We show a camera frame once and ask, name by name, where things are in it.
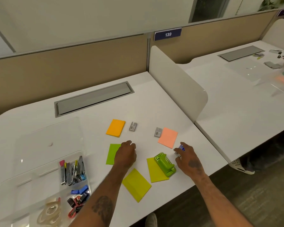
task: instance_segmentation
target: sneaker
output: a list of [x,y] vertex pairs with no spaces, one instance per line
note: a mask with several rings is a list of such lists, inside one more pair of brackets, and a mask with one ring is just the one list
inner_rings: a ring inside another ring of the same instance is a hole
[[157,216],[155,213],[148,214],[145,221],[145,227],[158,227]]

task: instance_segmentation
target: clear plastic organizer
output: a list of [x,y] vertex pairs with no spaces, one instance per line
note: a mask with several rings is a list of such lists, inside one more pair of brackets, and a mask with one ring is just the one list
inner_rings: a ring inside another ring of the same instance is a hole
[[[86,167],[84,153],[78,118],[21,136],[15,143],[15,176],[0,185],[0,227],[68,226],[72,221],[68,217],[72,207],[67,201],[74,198],[71,190],[89,184],[85,171],[85,180],[71,186],[62,185],[59,162],[74,163],[82,156]],[[48,217],[55,215],[57,219],[41,225],[37,220],[49,207],[46,204],[51,204],[54,212],[50,211]]]
[[271,86],[270,88],[266,88],[266,91],[269,92],[271,96],[284,93],[284,68],[262,76],[255,86],[264,84]]

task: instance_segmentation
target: pink sticky note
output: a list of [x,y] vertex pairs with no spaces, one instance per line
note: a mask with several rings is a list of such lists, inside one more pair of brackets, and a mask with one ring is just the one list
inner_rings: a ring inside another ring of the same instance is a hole
[[168,129],[168,128],[163,128],[161,137],[158,140],[158,143],[167,146],[169,148],[173,148],[174,147],[174,143],[176,141],[178,132]]

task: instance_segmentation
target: tattoo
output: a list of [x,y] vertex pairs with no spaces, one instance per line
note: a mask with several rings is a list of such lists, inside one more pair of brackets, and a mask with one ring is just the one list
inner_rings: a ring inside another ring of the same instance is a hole
[[104,225],[109,227],[110,221],[113,217],[113,202],[107,196],[101,196],[97,202],[91,207],[95,213],[101,217]]
[[189,160],[188,162],[189,167],[191,168],[197,168],[198,173],[201,173],[202,164],[198,160]]

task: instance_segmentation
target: white tabletop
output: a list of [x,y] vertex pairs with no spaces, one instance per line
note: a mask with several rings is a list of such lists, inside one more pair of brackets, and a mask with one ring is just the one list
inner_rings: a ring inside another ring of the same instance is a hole
[[[55,118],[55,101],[124,81],[129,82],[135,93]],[[177,147],[180,141],[192,145],[208,175],[227,164],[226,160],[150,74],[144,72],[18,107],[0,115],[0,183],[13,176],[12,163],[15,141],[20,135],[74,117],[79,118],[83,132],[86,147],[85,164],[92,190],[99,185],[112,167],[105,164],[110,143],[121,143],[126,140],[136,143],[137,160],[132,168],[136,168],[148,182],[150,182],[150,176],[147,158],[164,152],[175,164],[174,151],[159,144],[158,138],[154,137],[156,127],[167,127],[177,131],[178,136],[174,147]],[[119,138],[105,134],[112,119],[126,121]],[[128,130],[131,122],[138,123],[135,132]],[[177,168],[176,174],[169,180],[151,185],[151,189],[139,203],[134,200],[123,185],[121,186],[111,227],[124,227],[135,223],[192,187],[194,183]]]
[[208,103],[196,124],[228,162],[284,130],[284,94],[272,97],[263,88],[265,85],[254,86],[255,82],[228,67],[235,61],[227,62],[217,56],[250,45],[265,50],[265,56],[259,60],[242,58],[238,63],[252,59],[268,73],[275,70],[266,67],[264,62],[284,63],[282,58],[277,58],[278,54],[269,52],[278,48],[257,41],[179,65],[208,93]]

